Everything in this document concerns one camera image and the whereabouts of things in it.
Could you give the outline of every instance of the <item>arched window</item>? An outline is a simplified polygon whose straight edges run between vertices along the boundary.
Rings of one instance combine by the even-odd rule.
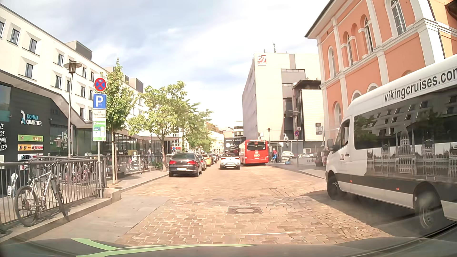
[[[335,53],[333,48],[329,49],[329,69],[330,69],[330,78],[335,77],[336,67],[335,67]]]
[[[341,119],[342,119],[342,117],[341,117],[341,107],[340,107],[339,103],[335,104],[334,112],[335,112],[335,126],[339,127],[339,125],[341,123]]]
[[[368,18],[365,17],[365,39],[367,40],[368,53],[373,53],[373,41],[371,38],[370,23],[368,23]]]
[[[357,97],[361,96],[361,94],[359,92],[355,92],[353,95],[352,95],[352,100],[355,100]]]
[[[390,8],[392,9],[393,20],[395,21],[395,28],[397,34],[401,35],[406,31],[406,25],[404,23],[403,12],[399,0],[390,0]]]
[[[347,58],[349,61],[349,66],[352,65],[352,47],[351,47],[351,40],[349,39],[349,35],[347,35]]]

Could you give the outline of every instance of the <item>donau quartier sign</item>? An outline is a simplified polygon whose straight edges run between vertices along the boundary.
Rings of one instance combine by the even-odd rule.
[[[38,115],[26,114],[24,111],[21,111],[21,114],[21,124],[41,126]]]

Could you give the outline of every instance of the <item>street lamp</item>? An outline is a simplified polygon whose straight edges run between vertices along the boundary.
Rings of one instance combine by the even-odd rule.
[[[73,136],[71,133],[71,90],[73,87],[73,73],[76,72],[76,68],[82,67],[83,65],[76,62],[76,61],[70,61],[67,64],[64,64],[64,67],[68,69],[68,73],[70,73],[70,90],[69,90],[69,96],[68,96],[68,158],[70,159],[71,157],[71,152],[70,149],[72,149],[71,145],[71,137]]]

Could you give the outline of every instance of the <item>pedestrian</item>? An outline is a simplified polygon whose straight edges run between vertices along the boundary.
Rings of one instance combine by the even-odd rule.
[[[276,152],[276,149],[273,149],[273,162],[278,162],[278,152]]]

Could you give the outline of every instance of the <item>white pilaster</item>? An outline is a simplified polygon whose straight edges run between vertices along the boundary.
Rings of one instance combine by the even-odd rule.
[[[340,76],[340,87],[341,87],[341,99],[343,101],[343,111],[345,112],[348,107],[347,103],[347,89],[346,89],[346,78]]]
[[[374,36],[374,47],[378,47],[383,43],[381,38],[381,30],[379,29],[379,24],[377,22],[376,11],[374,9],[373,0],[367,0],[368,13],[370,14],[370,21],[373,27],[373,36]]]
[[[329,100],[327,99],[327,89],[322,89],[322,100],[324,103],[324,138],[330,138],[330,118],[329,118]]]
[[[377,51],[376,56],[379,64],[379,74],[381,75],[381,84],[385,85],[389,82],[386,56],[384,55],[384,51]]]
[[[333,23],[333,34],[335,35],[335,44],[336,44],[336,55],[338,56],[338,71],[343,70],[343,54],[341,52],[341,42],[340,42],[340,34],[338,33],[338,26],[336,25],[336,19],[332,18]]]
[[[318,40],[317,49],[319,51],[320,80],[325,81],[324,55],[322,53],[322,44]]]
[[[438,28],[430,22],[425,21],[421,27],[417,28],[417,32],[419,33],[425,65],[427,66],[443,60],[444,53]]]

